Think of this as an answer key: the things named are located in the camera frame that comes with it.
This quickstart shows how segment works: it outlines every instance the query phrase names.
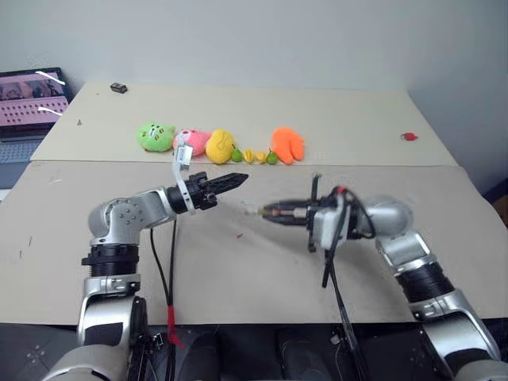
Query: pink plush toy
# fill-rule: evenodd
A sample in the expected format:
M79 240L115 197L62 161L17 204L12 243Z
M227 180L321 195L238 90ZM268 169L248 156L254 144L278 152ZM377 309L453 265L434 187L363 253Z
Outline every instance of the pink plush toy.
M176 149L178 146L178 139L183 137L185 143L193 148L192 156L202 155L205 153L206 142L211 135L211 133L202 133L196 129L184 129L180 131L173 140L173 148Z

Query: green plush toy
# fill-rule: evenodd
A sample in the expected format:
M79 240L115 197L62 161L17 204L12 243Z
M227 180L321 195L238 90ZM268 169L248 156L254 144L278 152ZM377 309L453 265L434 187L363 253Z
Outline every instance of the green plush toy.
M162 152L171 149L176 127L158 125L154 121L145 123L137 132L137 141L145 151Z

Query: beige cardboard surface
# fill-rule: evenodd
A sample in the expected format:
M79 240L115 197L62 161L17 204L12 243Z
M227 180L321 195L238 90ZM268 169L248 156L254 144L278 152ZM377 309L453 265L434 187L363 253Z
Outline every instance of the beige cardboard surface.
M156 121L227 129L240 149L265 152L285 125L306 140L298 165L456 165L405 91L128 87L118 94L108 83L84 86L32 160L168 162L170 152L145 152L136 140L145 122ZM419 139L401 140L406 132Z
M506 228L460 167L269 167L194 165L209 177L250 175L220 205L178 222L175 308L179 324L303 323L338 319L331 288L321 289L322 254L306 251L306 231L243 213L281 198L306 198L336 184L365 198L392 194L414 210L415 227L482 318L507 316ZM36 162L0 204L0 321L76 324L88 269L87 216L97 204L173 185L167 164ZM171 224L156 228L167 269ZM342 293L353 321L411 321L406 300L372 241L337 253ZM165 324L156 265L143 232L140 295L151 324Z

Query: red object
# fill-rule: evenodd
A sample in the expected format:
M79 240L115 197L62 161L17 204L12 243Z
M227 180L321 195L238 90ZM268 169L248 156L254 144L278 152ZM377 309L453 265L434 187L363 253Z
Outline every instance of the red object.
M418 139L418 135L416 133L403 133L400 138L407 141L413 141Z
M176 336L175 307L167 306L167 339L170 343L185 348L182 341Z

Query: orange plush toy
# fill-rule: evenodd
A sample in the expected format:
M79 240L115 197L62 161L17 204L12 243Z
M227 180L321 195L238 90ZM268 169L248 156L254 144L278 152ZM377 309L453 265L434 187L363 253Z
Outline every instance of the orange plush toy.
M271 135L271 150L286 165L293 164L294 159L303 159L304 143L302 137L287 127L279 127Z

